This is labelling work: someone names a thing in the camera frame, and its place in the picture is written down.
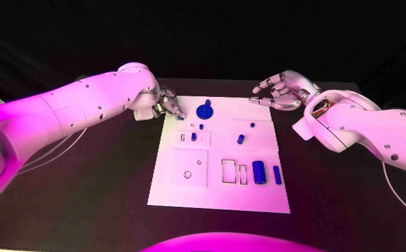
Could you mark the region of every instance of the table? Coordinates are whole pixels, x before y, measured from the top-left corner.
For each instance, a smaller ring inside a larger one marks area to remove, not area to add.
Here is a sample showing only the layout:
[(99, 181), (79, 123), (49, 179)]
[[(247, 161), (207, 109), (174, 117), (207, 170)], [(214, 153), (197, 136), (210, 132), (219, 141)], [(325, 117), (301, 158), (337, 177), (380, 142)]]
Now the table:
[[(256, 81), (158, 79), (178, 95), (249, 97)], [(352, 83), (318, 83), (357, 91)], [(0, 198), (0, 247), (138, 251), (187, 234), (229, 231), (292, 240), (328, 251), (404, 250), (406, 211), (381, 163), (360, 145), (342, 153), (291, 126), (302, 108), (270, 110), (291, 214), (148, 206), (164, 117), (131, 110), (90, 127), (72, 149), (16, 177)], [(406, 172), (388, 166), (400, 196)]]

